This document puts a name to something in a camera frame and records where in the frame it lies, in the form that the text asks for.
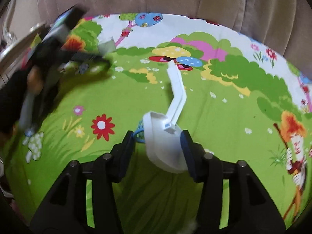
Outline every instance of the table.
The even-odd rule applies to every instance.
[[[187,92],[178,125],[221,160],[247,161],[289,227],[310,197],[310,80],[256,40],[178,15],[84,18],[65,46],[98,52],[110,37],[117,46],[110,71],[68,63],[56,109],[38,133],[7,146],[7,178],[25,217],[31,219],[70,160],[92,161],[148,111],[166,113],[173,97],[167,62],[174,60]],[[10,148],[14,153],[7,154]],[[113,189],[125,233],[175,233],[194,221],[202,185],[187,172],[159,169],[137,144],[126,177]],[[86,203],[92,226],[90,182]],[[220,227],[227,225],[228,207],[224,181]]]

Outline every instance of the yellow mushroom cap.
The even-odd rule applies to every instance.
[[[167,56],[171,58],[178,58],[180,56],[191,56],[191,53],[185,50],[182,47],[177,46],[168,46],[162,48],[155,48],[152,51],[153,54],[160,55],[160,56]]]

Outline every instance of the orange hair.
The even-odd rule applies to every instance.
[[[285,142],[289,142],[291,134],[297,133],[303,137],[306,136],[307,131],[304,125],[299,122],[293,113],[289,111],[283,111],[281,116],[280,134]]]

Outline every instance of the white flower center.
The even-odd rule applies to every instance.
[[[106,127],[105,122],[104,122],[103,120],[100,120],[100,121],[98,122],[98,128],[101,129],[101,130],[103,130],[105,127]]]

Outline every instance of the white glove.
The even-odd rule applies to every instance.
[[[291,161],[292,161],[292,152],[291,152],[291,149],[288,148],[287,151],[286,151],[286,157],[287,157],[287,161],[286,161],[286,170],[290,170],[292,168],[292,164],[291,164]]]
[[[301,173],[298,173],[298,174],[293,176],[293,181],[294,181],[296,186],[300,186],[301,180],[302,180],[302,174]]]

